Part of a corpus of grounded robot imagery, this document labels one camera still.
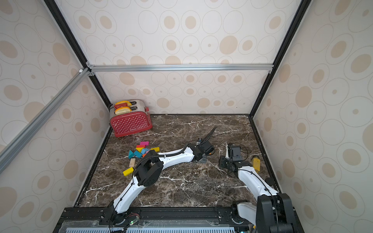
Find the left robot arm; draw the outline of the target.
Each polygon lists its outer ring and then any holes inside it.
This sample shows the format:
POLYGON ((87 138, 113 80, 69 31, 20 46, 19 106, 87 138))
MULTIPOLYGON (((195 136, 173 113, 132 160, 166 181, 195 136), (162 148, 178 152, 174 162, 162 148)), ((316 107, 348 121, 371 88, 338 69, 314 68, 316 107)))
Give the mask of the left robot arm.
POLYGON ((179 150, 158 153, 148 151, 137 164, 132 173, 130 183, 122 193, 108 206, 111 213, 107 216, 109 226, 122 222, 125 214, 136 197, 147 187, 157 182, 163 170, 182 163, 204 163, 207 157, 215 152, 209 141, 199 144, 188 143, 179 150))

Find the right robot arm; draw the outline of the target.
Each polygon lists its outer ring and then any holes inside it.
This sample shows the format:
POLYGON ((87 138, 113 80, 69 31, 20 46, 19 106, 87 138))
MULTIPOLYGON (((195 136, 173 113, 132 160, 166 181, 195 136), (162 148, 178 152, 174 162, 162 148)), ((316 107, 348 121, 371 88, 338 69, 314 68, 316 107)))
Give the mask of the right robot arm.
POLYGON ((256 206, 250 202, 236 204, 239 218, 248 220, 259 233, 300 232, 290 197, 273 189, 257 174, 253 165, 242 157, 240 146, 228 144, 219 166, 235 174, 256 199, 256 206))

